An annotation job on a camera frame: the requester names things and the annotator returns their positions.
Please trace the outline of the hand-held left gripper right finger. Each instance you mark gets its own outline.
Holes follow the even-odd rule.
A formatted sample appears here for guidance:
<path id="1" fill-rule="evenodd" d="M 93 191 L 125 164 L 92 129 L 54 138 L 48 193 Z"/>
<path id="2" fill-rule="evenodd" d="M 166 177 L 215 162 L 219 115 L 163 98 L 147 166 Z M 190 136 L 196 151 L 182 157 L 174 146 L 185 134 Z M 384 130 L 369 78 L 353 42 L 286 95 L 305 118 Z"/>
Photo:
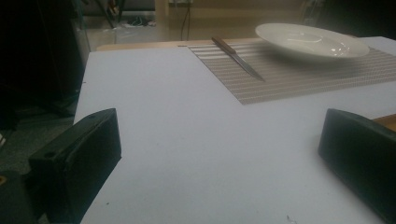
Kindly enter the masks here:
<path id="1" fill-rule="evenodd" d="M 396 224 L 396 132 L 363 116 L 329 109 L 318 154 L 387 224 Z"/>

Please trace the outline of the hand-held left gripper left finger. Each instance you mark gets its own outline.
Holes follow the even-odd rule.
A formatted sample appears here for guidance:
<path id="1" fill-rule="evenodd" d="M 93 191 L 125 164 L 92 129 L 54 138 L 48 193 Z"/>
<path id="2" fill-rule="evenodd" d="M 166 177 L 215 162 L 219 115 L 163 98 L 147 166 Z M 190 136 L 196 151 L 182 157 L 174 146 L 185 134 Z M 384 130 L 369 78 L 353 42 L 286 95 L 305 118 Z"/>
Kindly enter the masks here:
<path id="1" fill-rule="evenodd" d="M 121 159 L 117 111 L 93 113 L 29 158 L 53 223 L 79 224 Z"/>

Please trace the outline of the wooden handled table knife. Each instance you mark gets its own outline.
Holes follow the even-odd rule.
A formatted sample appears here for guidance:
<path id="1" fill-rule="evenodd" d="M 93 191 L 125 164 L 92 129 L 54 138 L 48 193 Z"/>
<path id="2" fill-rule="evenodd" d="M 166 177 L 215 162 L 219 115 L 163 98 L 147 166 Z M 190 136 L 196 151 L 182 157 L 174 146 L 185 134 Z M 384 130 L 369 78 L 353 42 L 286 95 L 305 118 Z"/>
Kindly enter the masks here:
<path id="1" fill-rule="evenodd" d="M 258 74 L 244 59 L 242 59 L 236 51 L 230 47 L 224 40 L 218 36 L 213 36 L 212 41 L 228 54 L 234 61 L 236 61 L 247 73 L 257 78 L 258 80 L 264 81 L 264 78 Z"/>

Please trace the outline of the striped woven placemat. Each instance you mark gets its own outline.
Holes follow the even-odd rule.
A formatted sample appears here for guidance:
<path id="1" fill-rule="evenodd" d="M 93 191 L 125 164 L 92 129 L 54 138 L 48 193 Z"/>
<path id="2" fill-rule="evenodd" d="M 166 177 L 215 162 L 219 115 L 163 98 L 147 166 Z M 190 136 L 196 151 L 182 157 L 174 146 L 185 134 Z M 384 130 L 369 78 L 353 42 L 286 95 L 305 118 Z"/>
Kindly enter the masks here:
<path id="1" fill-rule="evenodd" d="M 291 58 L 263 41 L 232 43 L 259 78 L 214 44 L 190 46 L 189 50 L 236 102 L 251 105 L 384 83 L 396 89 L 396 40 L 365 37 L 363 43 L 369 47 L 367 55 L 330 62 Z"/>

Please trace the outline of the dark curtain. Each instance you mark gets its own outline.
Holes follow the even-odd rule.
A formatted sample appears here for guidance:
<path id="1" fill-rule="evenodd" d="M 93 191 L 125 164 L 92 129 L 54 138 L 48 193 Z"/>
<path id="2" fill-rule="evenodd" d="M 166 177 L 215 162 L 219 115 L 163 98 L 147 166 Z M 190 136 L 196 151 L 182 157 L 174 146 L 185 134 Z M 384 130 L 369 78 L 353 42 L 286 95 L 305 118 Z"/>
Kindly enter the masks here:
<path id="1" fill-rule="evenodd" d="M 16 108 L 56 105 L 77 94 L 84 65 L 72 20 L 72 0 L 0 0 L 0 130 L 19 121 Z"/>

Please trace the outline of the white ceramic plate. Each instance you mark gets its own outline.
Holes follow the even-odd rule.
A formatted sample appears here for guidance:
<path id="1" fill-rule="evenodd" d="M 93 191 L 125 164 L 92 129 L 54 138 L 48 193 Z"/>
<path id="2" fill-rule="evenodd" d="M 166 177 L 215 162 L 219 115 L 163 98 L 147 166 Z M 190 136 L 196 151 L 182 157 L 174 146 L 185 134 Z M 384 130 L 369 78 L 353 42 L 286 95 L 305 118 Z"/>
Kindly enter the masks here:
<path id="1" fill-rule="evenodd" d="M 311 26 L 265 23 L 257 26 L 255 32 L 280 52 L 307 60 L 354 59 L 370 52 L 369 47 L 357 38 Z"/>

